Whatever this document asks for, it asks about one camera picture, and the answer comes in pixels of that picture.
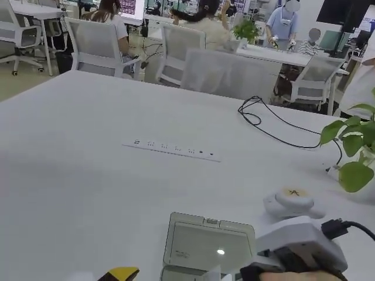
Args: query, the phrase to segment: person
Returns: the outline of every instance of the person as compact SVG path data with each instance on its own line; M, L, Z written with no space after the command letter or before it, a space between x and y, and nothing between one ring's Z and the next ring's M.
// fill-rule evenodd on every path
M375 107L375 34L371 34L367 49L363 54L362 64L354 74L353 80L347 86L339 104L342 118L357 115L364 121L371 120L368 110L353 108L357 104L368 104Z
M186 3L188 3L189 0L175 0L173 2L172 9L178 10L180 12L184 12L186 10Z
M272 12L265 25L266 47L274 48L274 43L276 43L279 49L287 50L290 44L295 44L298 27L298 14L296 12L300 7L299 0L287 0L284 6Z
M160 8L161 8L162 4L160 4L160 2L156 2L155 5L154 5L154 9L150 12L150 15L154 15L154 16L161 16L161 12L160 12Z
M182 26L205 32L206 49L216 50L223 47L230 38L229 31L214 19L219 5L219 0L200 0L198 12L194 15L172 9L171 13L175 19L174 24L178 25L179 20L186 20L187 23Z
M321 31L317 28L312 28L309 31L309 39L301 43L300 47L298 48L298 53L308 54L309 56L317 56L319 47L317 46L316 41L318 41L320 36Z
M334 275L326 272L285 272L285 273L262 273L260 274L260 281L340 281Z
M128 57L127 53L129 49L127 40L128 32L124 21L121 19L120 15L118 15L120 11L121 6L119 0L101 0L99 8L96 11L84 14L82 19L114 25L116 28L118 48L123 58L126 58Z
M231 17L231 16L234 16L236 13L237 13L237 7L234 4L234 0L230 0L230 4L229 4L229 7L226 11L226 15L228 17Z

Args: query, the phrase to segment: long hair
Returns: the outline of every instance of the long hair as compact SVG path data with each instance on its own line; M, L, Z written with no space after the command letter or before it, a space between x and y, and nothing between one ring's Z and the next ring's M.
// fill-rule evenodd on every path
M99 8L96 11L85 13L82 19L93 22L105 22L108 17L113 19L121 10L120 0L101 0Z
M220 5L219 0L200 0L198 5L198 12L194 15L172 9L172 14L181 20L188 22L200 22L207 16L214 16Z

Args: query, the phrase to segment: white shirt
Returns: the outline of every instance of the white shirt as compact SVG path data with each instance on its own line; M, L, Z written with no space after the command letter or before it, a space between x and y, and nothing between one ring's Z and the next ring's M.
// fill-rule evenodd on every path
M112 19L111 16L109 16L104 23L115 26L117 40L128 36L127 27L125 26L123 19L119 15L114 15Z
M375 32L369 39L369 44L363 55L362 63L375 58ZM349 109L356 104L369 104L375 107L375 96L371 92L375 88L375 66L361 65L355 73L352 82L347 86L339 108L349 115L357 115L370 120L371 113L363 109Z
M204 18L200 22L185 23L181 26L205 32L206 49L209 50L223 47L230 38L229 31L223 27L221 22L214 19Z

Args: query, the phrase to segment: blue shirt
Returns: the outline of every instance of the blue shirt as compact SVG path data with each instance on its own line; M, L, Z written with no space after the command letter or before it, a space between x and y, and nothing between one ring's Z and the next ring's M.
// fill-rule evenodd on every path
M283 19L291 19L290 25L283 25L281 23L281 11ZM288 12L284 7L279 7L273 11L271 14L267 26L270 27L272 36L277 35L279 40L289 40L292 33L296 33L298 24L298 15L293 12Z

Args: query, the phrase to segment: mesh chair back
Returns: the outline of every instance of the mesh chair back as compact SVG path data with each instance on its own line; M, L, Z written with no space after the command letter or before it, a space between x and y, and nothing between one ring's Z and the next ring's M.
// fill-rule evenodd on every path
M65 19L73 44L72 69L121 77L121 53L114 25Z
M181 88L241 100L253 95L262 97L265 71L256 59L192 49L187 53ZM268 102L269 97L262 98Z
M313 56L293 83L291 101L325 101L328 85L343 63L343 59Z
M189 49L205 49L206 34L167 23L162 24L161 30L163 56L156 79L180 85L186 53Z
M9 0L0 0L0 41L16 42L19 23Z

